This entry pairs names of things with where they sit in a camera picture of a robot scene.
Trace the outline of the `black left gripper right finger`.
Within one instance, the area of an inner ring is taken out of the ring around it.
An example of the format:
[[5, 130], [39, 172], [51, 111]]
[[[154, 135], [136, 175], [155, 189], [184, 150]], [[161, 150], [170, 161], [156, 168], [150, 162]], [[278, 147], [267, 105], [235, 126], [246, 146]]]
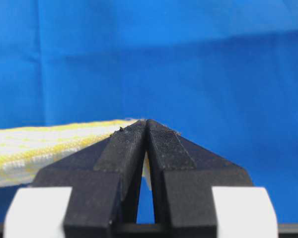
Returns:
[[276, 238], [268, 192], [239, 165], [147, 120], [154, 216], [164, 238]]

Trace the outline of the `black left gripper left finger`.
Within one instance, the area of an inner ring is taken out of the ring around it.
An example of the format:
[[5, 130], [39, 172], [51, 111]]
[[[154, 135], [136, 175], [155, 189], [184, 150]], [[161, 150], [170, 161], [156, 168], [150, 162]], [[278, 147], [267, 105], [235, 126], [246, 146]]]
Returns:
[[6, 238], [108, 238], [115, 221], [135, 221], [146, 123], [42, 168], [15, 194]]

